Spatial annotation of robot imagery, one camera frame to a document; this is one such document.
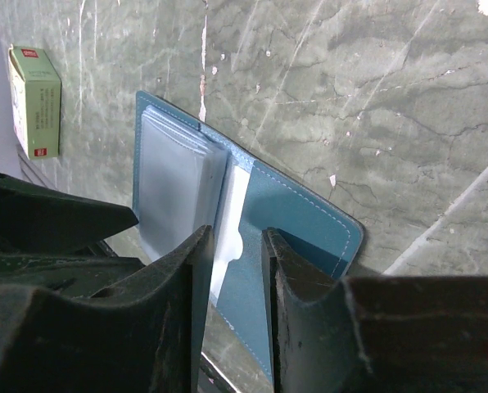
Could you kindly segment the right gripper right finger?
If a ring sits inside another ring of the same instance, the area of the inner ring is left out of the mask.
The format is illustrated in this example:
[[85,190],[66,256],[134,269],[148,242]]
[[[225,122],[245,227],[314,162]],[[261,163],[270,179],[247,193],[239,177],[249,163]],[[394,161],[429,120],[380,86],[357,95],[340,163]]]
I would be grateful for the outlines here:
[[262,233],[276,392],[488,392],[488,277],[333,279]]

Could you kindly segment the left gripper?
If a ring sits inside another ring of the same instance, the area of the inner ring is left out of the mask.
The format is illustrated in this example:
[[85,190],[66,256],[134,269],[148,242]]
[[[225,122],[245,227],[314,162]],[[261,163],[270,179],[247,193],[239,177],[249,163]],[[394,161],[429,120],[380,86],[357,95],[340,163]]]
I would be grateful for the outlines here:
[[14,286],[35,286],[89,297],[127,278],[143,263],[118,256],[100,241],[137,223],[127,206],[0,173],[0,295]]

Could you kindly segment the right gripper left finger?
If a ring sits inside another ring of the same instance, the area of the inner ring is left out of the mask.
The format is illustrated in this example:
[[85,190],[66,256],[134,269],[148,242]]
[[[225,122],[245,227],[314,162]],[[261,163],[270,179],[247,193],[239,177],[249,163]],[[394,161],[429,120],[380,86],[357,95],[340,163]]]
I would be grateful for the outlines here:
[[0,392],[194,392],[214,235],[89,297],[0,284]]

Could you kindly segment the blue card holder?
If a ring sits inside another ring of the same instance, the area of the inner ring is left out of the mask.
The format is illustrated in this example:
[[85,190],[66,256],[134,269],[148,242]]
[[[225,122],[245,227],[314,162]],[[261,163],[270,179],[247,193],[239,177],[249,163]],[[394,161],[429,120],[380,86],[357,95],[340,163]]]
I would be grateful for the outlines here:
[[364,237],[361,224],[166,100],[136,95],[133,211],[143,250],[171,252],[202,225],[214,230],[227,170],[251,174],[239,233],[243,252],[228,264],[218,310],[266,374],[270,361],[261,238],[276,228],[290,246],[333,278],[344,276]]

